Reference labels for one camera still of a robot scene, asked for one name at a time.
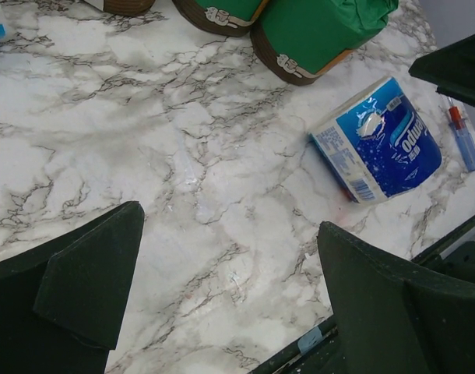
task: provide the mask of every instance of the white marble countertop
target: white marble countertop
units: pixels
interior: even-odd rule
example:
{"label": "white marble countertop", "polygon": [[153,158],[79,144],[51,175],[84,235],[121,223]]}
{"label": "white marble countertop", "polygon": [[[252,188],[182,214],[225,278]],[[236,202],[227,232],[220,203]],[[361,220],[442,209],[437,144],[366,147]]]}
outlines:
{"label": "white marble countertop", "polygon": [[[110,374],[246,373],[330,314],[315,247],[336,224],[410,258],[475,213],[434,87],[409,77],[434,39],[415,1],[316,84],[276,78],[247,37],[197,30],[169,0],[126,19],[83,2],[3,2],[0,260],[120,202],[146,211]],[[394,75],[442,148],[418,189],[347,202],[306,137]]]}

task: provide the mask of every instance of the transparent blue tube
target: transparent blue tube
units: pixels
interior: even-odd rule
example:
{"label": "transparent blue tube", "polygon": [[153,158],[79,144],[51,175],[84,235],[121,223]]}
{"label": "transparent blue tube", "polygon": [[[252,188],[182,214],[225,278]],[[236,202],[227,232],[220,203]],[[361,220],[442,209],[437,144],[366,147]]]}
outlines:
{"label": "transparent blue tube", "polygon": [[456,142],[463,155],[466,168],[468,171],[475,171],[475,144],[470,131],[465,126],[464,119],[462,119],[461,122],[461,129],[457,129],[455,123],[451,123],[450,125],[456,134]]}

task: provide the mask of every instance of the gray wall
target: gray wall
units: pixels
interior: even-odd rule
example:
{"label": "gray wall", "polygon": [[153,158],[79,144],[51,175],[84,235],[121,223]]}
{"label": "gray wall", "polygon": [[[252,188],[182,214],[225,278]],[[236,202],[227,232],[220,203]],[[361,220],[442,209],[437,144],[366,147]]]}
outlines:
{"label": "gray wall", "polygon": [[[420,0],[439,47],[475,34],[475,0]],[[475,128],[475,108],[466,106]]]}

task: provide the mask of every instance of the brown base of package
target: brown base of package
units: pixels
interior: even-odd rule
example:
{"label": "brown base of package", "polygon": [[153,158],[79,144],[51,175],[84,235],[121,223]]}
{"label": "brown base of package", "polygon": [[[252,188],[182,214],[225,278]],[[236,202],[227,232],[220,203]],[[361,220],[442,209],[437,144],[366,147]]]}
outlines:
{"label": "brown base of package", "polygon": [[[194,0],[173,0],[180,14],[187,19],[194,26],[209,33],[225,35],[227,37],[242,37],[245,35],[252,25],[240,26],[233,22],[232,16],[228,14],[217,14],[218,9],[205,9]],[[216,22],[225,24],[225,26],[218,25]]]}
{"label": "brown base of package", "polygon": [[104,0],[104,11],[120,16],[138,16],[150,10],[156,0]]}
{"label": "brown base of package", "polygon": [[253,50],[260,61],[262,61],[283,81],[297,86],[306,86],[308,84],[312,84],[320,76],[322,76],[322,74],[328,72],[334,65],[340,63],[352,52],[351,50],[343,51],[328,65],[324,66],[319,72],[316,74],[311,74],[298,66],[298,64],[294,60],[288,58],[288,56],[277,53],[273,46],[269,43],[266,33],[264,32],[260,23],[256,23],[253,26],[251,37]]}

